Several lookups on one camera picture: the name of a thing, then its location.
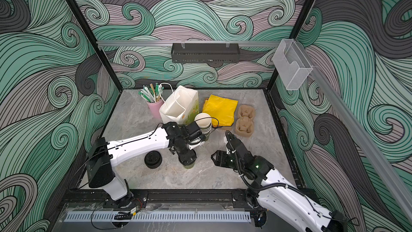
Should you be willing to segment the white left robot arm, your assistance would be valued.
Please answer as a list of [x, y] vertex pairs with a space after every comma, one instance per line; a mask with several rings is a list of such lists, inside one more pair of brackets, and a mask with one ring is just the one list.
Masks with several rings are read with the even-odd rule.
[[126, 207], [134, 196], [127, 181], [117, 174], [116, 166], [151, 151], [168, 148], [171, 153], [178, 155], [184, 167], [189, 167], [197, 159], [194, 148], [203, 145], [205, 140], [206, 136], [196, 122], [189, 125], [159, 123], [152, 132], [118, 141], [99, 138], [92, 146], [86, 162], [88, 186], [104, 190], [120, 208]]

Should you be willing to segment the clear acrylic wall pocket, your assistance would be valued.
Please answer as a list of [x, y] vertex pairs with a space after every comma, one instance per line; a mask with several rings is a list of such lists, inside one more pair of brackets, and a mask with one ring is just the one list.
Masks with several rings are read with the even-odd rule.
[[272, 61], [287, 91], [299, 90], [313, 70], [304, 46], [294, 39], [282, 39]]

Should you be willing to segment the black cage frame post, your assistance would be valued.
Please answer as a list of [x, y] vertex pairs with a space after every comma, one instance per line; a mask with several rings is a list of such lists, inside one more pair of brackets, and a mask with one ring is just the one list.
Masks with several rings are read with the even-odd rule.
[[92, 32], [90, 26], [88, 25], [85, 17], [83, 16], [77, 2], [75, 0], [65, 0], [71, 11], [73, 12], [75, 18], [80, 24], [80, 27], [82, 28], [83, 32], [85, 33], [85, 36], [91, 43], [94, 51], [96, 52], [99, 60], [102, 62], [103, 66], [105, 67], [106, 71], [108, 72], [109, 76], [111, 77], [112, 81], [114, 82], [115, 86], [117, 87], [119, 93], [123, 92], [123, 87], [116, 76], [105, 52], [101, 50], [98, 45], [97, 45], [97, 39]]

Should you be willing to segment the aluminium wall rail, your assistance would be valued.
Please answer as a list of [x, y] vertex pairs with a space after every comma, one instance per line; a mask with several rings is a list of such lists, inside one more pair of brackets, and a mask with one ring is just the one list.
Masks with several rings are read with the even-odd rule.
[[272, 48], [277, 47], [280, 41], [203, 41], [203, 40], [98, 40], [98, 47], [171, 47], [173, 44], [238, 44], [239, 47]]

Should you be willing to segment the pink holder cup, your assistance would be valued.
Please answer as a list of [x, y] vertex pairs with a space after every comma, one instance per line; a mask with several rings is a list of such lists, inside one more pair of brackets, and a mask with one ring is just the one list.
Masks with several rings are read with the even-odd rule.
[[147, 102], [148, 108], [154, 118], [161, 119], [161, 114], [160, 114], [160, 108], [164, 104], [164, 101], [160, 99], [159, 101], [155, 103], [149, 103]]

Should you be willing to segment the green paper cup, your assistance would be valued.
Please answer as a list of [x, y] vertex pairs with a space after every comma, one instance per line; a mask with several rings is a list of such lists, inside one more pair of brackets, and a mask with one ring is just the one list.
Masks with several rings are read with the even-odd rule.
[[185, 169], [191, 169], [191, 168], [194, 167], [194, 165], [195, 165], [195, 163], [192, 163], [192, 164], [190, 164], [190, 165], [184, 165], [183, 167], [184, 167]]

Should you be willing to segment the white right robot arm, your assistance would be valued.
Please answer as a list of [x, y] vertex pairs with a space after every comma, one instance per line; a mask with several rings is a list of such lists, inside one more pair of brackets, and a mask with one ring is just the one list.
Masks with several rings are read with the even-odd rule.
[[275, 213], [299, 232], [346, 232], [358, 227], [359, 219], [316, 203], [293, 186], [264, 157], [253, 155], [234, 134], [227, 131], [226, 149], [212, 154], [216, 166], [234, 170], [247, 186], [246, 201], [253, 208]]

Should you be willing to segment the black cup lid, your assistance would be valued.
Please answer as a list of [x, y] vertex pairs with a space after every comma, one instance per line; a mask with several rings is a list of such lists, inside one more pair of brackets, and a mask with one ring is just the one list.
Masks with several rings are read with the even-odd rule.
[[197, 159], [197, 155], [195, 152], [189, 152], [184, 155], [179, 155], [179, 162], [184, 166], [184, 165], [190, 165], [192, 163], [195, 163]]

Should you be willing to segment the stack of black cup lids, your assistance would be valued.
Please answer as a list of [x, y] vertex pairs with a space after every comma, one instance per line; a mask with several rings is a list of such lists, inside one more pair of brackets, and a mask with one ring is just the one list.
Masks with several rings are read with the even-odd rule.
[[160, 152], [150, 151], [145, 155], [144, 163], [149, 169], [156, 169], [162, 164], [163, 158]]

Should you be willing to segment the white green paper bag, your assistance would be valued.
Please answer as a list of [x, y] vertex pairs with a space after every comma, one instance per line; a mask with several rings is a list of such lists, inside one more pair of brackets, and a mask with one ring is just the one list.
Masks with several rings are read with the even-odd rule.
[[178, 125], [189, 125], [199, 113], [198, 91], [181, 85], [172, 92], [159, 109], [164, 124], [176, 122]]

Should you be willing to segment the stack of green paper cups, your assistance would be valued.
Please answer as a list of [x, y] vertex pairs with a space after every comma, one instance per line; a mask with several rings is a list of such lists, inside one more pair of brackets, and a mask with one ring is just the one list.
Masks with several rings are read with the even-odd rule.
[[206, 141], [209, 139], [211, 129], [212, 129], [212, 118], [207, 113], [199, 113], [195, 117], [195, 122], [200, 128], [202, 134], [206, 137]]

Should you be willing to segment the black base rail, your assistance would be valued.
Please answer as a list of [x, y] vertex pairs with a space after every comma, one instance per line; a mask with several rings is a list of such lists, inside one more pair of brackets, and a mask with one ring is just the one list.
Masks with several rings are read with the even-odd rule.
[[222, 206], [253, 209], [260, 208], [258, 197], [269, 191], [253, 192], [250, 189], [192, 189], [192, 190], [139, 190], [132, 189], [131, 193], [120, 200], [113, 200], [104, 190], [88, 189], [67, 192], [63, 197], [64, 203], [103, 203], [105, 208], [133, 208], [135, 206], [148, 208], [155, 204], [219, 204]]

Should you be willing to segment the yellow paper napkin stack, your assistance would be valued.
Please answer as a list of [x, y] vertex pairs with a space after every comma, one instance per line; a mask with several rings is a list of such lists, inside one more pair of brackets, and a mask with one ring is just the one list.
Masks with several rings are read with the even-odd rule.
[[238, 101], [236, 100], [210, 95], [210, 97], [205, 100], [202, 112], [212, 117], [211, 122], [213, 127], [230, 127], [235, 122], [237, 105]]

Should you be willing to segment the brown pulp cup carrier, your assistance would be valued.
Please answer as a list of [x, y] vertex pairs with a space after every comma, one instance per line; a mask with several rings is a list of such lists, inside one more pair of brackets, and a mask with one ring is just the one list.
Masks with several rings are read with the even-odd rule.
[[237, 112], [235, 133], [242, 137], [251, 137], [254, 133], [256, 110], [253, 106], [240, 105]]

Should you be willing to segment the black wall shelf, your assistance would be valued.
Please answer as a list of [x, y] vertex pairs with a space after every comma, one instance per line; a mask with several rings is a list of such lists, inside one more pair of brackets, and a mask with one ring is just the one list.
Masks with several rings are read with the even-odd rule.
[[238, 44], [173, 44], [171, 57], [175, 63], [237, 63], [240, 48]]

